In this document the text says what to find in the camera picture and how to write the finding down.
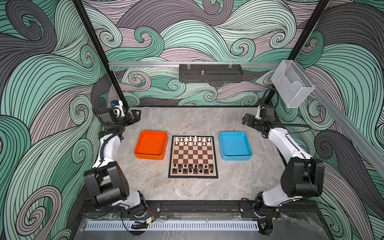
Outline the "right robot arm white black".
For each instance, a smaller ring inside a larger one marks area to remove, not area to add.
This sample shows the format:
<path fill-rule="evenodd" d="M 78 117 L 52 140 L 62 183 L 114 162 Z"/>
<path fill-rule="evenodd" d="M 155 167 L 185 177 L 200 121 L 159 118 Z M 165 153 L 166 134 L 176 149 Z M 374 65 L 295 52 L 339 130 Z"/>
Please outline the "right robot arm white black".
<path fill-rule="evenodd" d="M 319 197 L 323 191 L 325 164 L 313 158 L 291 137 L 288 127 L 305 133 L 312 128 L 306 124 L 284 124 L 275 118 L 275 109 L 268 101 L 277 95 L 277 90 L 269 88 L 265 91 L 256 115 L 245 114 L 242 123 L 261 133 L 277 147 L 285 163 L 280 183 L 271 190 L 258 193 L 255 208 L 260 211 L 267 208 L 278 208 L 283 204 L 302 199 Z"/>

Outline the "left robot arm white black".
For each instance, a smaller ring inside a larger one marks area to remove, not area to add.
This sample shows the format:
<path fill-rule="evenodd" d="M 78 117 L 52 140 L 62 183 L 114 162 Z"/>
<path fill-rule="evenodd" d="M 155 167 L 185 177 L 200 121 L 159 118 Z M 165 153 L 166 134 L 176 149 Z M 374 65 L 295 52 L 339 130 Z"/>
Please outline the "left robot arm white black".
<path fill-rule="evenodd" d="M 126 127 L 141 119 L 140 110 L 125 110 L 122 101 L 112 101 L 110 107 L 97 110 L 94 115 L 103 125 L 99 132 L 100 148 L 92 168 L 84 173 L 85 186 L 92 203 L 97 207 L 122 207 L 127 211 L 145 211 L 148 207 L 144 195 L 129 187 L 117 158 Z"/>

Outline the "folding chess board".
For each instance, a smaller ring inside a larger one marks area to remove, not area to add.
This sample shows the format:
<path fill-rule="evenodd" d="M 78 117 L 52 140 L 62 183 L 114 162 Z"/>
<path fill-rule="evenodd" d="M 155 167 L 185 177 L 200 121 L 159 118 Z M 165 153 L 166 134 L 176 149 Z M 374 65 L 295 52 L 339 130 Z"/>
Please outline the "folding chess board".
<path fill-rule="evenodd" d="M 170 179 L 218 179 L 213 136 L 172 136 Z"/>

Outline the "blue plastic tray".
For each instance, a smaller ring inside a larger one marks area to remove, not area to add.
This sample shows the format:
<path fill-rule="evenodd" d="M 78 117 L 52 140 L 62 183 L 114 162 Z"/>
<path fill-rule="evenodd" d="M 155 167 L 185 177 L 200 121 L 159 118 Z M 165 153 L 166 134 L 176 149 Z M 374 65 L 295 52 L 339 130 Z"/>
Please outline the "blue plastic tray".
<path fill-rule="evenodd" d="M 253 155 L 245 132 L 221 132 L 219 142 L 223 161 L 248 161 Z"/>

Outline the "orange plastic tray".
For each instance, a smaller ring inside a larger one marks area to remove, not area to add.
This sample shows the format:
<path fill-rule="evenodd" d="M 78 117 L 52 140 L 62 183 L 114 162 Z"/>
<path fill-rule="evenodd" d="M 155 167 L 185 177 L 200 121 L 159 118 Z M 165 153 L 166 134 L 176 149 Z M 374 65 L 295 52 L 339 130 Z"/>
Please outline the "orange plastic tray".
<path fill-rule="evenodd" d="M 162 161 L 167 148 L 168 134 L 162 131 L 141 132 L 134 154 L 138 159 Z"/>

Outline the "clear plastic wall holder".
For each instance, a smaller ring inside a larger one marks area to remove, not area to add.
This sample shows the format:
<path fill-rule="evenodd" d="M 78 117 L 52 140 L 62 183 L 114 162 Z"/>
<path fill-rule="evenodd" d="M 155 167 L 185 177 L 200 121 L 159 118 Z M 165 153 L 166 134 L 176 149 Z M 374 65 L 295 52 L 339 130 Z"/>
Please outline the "clear plastic wall holder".
<path fill-rule="evenodd" d="M 271 80 L 288 109 L 298 108 L 315 89 L 305 69 L 293 60 L 281 61 Z"/>

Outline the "aluminium rail back wall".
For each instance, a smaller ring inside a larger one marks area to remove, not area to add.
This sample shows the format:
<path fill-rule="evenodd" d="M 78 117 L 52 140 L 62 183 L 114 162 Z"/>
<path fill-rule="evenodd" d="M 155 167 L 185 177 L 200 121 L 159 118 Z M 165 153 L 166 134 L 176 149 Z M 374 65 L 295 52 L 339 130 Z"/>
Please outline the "aluminium rail back wall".
<path fill-rule="evenodd" d="M 277 63 L 262 63 L 262 62 L 108 62 L 110 68 L 177 68 L 179 65 L 241 65 L 242 68 L 277 68 L 280 62 Z"/>

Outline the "aluminium rail wall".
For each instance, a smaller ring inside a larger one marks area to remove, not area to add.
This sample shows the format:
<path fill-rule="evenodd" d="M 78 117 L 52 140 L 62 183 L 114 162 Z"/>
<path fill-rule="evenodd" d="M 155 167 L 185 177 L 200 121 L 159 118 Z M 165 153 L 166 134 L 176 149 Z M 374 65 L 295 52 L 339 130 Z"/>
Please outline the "aluminium rail wall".
<path fill-rule="evenodd" d="M 318 67 L 298 68 L 302 77 L 314 85 L 313 93 L 359 153 L 383 175 L 384 139 L 379 131 L 384 127 L 376 122 L 382 118 L 384 95 L 364 89 L 360 81 L 354 86 L 349 78 L 338 79 Z"/>
<path fill-rule="evenodd" d="M 277 68 L 280 62 L 277 63 L 262 63 L 262 62 L 108 62 L 110 68 L 177 68 L 179 65 L 241 65 L 242 68 Z"/>

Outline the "black perforated wall tray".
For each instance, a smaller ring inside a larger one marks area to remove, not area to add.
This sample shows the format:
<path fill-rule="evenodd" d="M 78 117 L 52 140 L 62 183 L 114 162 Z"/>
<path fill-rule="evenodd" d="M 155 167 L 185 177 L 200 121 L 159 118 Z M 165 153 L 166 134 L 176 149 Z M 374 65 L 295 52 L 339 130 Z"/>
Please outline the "black perforated wall tray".
<path fill-rule="evenodd" d="M 240 83 L 244 72 L 241 65 L 234 64 L 180 64 L 179 81 L 181 83 Z"/>

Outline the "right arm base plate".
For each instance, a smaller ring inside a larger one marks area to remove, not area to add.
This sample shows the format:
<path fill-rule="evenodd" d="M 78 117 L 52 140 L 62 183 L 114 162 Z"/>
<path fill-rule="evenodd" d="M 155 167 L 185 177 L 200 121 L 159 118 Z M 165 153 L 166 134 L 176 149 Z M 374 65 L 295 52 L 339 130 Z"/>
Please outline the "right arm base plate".
<path fill-rule="evenodd" d="M 278 219 L 281 217 L 277 208 L 264 206 L 263 203 L 242 199 L 239 208 L 243 218 L 253 219 Z"/>

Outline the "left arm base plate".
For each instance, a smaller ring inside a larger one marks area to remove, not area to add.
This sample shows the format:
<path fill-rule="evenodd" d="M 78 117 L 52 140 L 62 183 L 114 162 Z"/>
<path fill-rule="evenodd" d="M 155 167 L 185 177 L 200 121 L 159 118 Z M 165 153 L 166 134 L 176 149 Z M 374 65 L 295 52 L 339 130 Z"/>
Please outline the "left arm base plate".
<path fill-rule="evenodd" d="M 144 219 L 149 217 L 158 218 L 161 212 L 161 203 L 157 201 L 146 202 L 131 209 L 122 207 L 123 217 L 130 219 Z"/>

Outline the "aluminium rail right wall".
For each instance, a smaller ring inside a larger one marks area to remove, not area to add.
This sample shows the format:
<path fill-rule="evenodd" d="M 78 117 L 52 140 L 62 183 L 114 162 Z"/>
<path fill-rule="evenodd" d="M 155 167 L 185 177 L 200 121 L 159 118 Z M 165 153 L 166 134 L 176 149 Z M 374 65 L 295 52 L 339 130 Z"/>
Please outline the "aluminium rail right wall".
<path fill-rule="evenodd" d="M 298 68 L 302 77 L 314 85 L 313 93 L 359 153 L 383 175 L 384 139 L 379 131 L 384 127 L 376 122 L 382 118 L 384 95 L 364 89 L 360 81 L 354 86 L 349 78 L 338 79 L 318 67 Z"/>

